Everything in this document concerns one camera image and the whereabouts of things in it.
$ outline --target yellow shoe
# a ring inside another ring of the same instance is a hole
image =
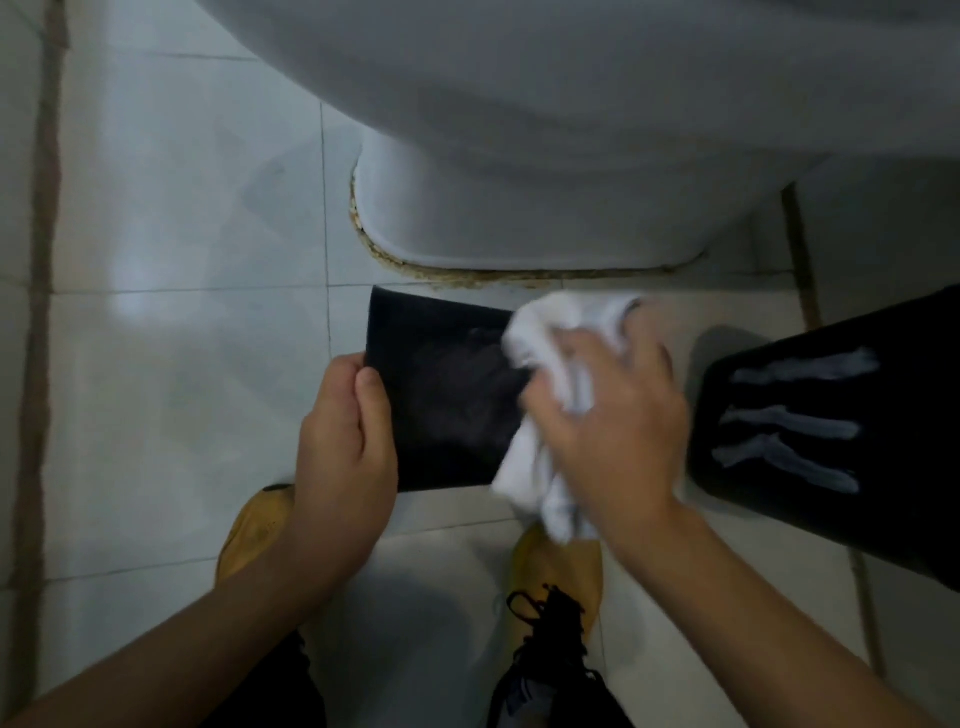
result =
[[[510,592],[527,594],[533,602],[546,603],[548,587],[556,587],[578,602],[584,642],[600,614],[603,600],[603,557],[599,541],[571,541],[555,544],[542,523],[527,529],[514,547]],[[524,619],[537,619],[537,609],[525,597],[513,600],[514,611]],[[517,649],[533,633],[521,619],[513,620],[510,647]]]
[[[513,660],[493,691],[488,725],[546,725],[553,722],[548,718],[558,694],[606,690],[599,674],[584,666],[584,641],[603,599],[600,542],[559,546],[538,523],[514,548],[510,588]],[[558,710],[565,714],[568,708]],[[602,724],[594,718],[574,722]]]
[[[266,551],[280,535],[293,509],[292,485],[272,485],[247,501],[220,551],[216,584]]]

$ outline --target black mat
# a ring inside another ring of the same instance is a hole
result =
[[[500,338],[511,311],[374,288],[367,365],[394,409],[400,490],[487,485],[522,420],[530,373]]]

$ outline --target white ceramic toilet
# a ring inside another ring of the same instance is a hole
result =
[[[360,223],[419,265],[677,265],[823,154],[960,149],[960,26],[935,13],[904,24],[760,0],[201,3],[365,125]]]

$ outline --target white cloth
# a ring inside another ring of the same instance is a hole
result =
[[[503,351],[516,367],[546,369],[557,401],[566,411],[583,414],[593,406],[589,373],[580,362],[564,357],[552,331],[590,328],[623,354],[623,319],[641,298],[636,291],[551,293],[514,314],[503,335]],[[516,432],[492,487],[520,508],[540,513],[546,532],[558,543],[597,536],[566,489],[563,476],[554,469],[550,452],[529,417]]]

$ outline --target left hand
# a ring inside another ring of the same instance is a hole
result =
[[[284,532],[304,574],[337,585],[357,573],[387,527],[397,471],[390,401],[362,353],[330,362],[300,428],[294,512]]]

